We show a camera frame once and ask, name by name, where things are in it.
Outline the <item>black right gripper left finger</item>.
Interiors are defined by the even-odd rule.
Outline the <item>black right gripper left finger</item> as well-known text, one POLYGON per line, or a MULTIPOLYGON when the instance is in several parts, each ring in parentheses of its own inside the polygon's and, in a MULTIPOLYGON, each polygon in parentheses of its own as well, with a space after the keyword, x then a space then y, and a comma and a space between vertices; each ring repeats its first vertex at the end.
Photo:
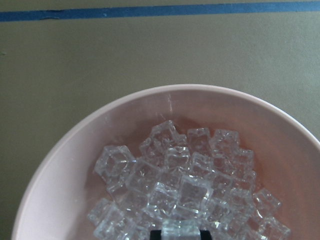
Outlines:
POLYGON ((162 231, 161 230, 151 230, 149 234, 149 240, 161 240, 162 231))

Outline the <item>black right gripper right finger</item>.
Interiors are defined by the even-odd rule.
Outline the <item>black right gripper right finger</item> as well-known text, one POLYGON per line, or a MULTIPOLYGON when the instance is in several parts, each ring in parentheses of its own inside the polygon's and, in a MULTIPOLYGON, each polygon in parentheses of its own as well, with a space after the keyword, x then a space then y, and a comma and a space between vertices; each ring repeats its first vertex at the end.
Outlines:
POLYGON ((209 230, 200 230, 201 240, 211 240, 211 233, 209 230))

